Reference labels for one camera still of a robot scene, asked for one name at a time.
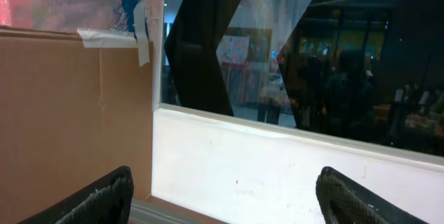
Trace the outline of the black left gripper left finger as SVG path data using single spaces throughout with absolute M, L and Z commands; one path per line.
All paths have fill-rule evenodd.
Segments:
M 127 224 L 133 194 L 131 170 L 120 166 L 19 224 Z

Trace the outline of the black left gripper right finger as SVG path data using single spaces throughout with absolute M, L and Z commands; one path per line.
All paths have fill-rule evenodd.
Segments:
M 426 224 L 329 166 L 317 178 L 316 197 L 327 224 Z

